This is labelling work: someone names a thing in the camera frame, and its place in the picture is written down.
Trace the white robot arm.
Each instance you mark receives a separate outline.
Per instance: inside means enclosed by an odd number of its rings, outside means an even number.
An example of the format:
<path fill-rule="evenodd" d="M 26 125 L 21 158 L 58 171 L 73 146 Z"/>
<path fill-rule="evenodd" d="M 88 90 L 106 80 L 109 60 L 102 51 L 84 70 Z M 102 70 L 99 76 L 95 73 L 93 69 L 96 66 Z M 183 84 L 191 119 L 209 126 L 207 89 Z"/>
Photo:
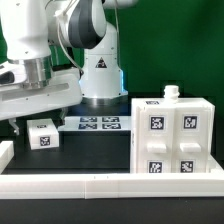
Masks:
<path fill-rule="evenodd" d="M 108 105 L 127 96 L 118 65 L 119 29 L 107 9 L 139 0 L 0 0 L 7 61 L 0 64 L 0 121 L 82 101 Z"/>

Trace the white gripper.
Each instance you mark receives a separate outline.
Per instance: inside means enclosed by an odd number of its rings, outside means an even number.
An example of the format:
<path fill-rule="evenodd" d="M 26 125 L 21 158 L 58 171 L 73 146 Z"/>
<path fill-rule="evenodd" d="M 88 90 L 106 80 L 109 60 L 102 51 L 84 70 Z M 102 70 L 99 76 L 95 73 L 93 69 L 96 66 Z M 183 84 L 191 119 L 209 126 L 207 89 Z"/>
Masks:
<path fill-rule="evenodd" d="M 59 117 L 64 121 L 67 107 L 82 100 L 79 79 L 79 71 L 72 68 L 57 71 L 44 88 L 25 89 L 19 85 L 0 87 L 0 121 L 8 119 L 16 135 L 19 135 L 17 117 L 61 108 Z"/>

